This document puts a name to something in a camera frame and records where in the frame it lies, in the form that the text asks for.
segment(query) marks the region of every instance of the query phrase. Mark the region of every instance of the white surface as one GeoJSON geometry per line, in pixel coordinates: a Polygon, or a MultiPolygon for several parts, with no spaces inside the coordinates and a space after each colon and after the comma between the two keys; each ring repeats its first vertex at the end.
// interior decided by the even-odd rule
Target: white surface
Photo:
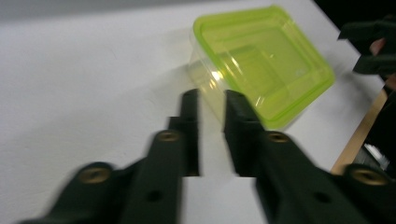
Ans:
{"type": "MultiPolygon", "coordinates": [[[[0,223],[43,215],[80,165],[124,167],[193,88],[189,33],[203,14],[284,7],[336,74],[285,130],[329,170],[382,87],[350,71],[358,54],[309,0],[1,1],[0,223]]],[[[233,174],[221,126],[201,102],[203,177],[186,178],[182,223],[265,223],[252,180],[233,174]]]]}

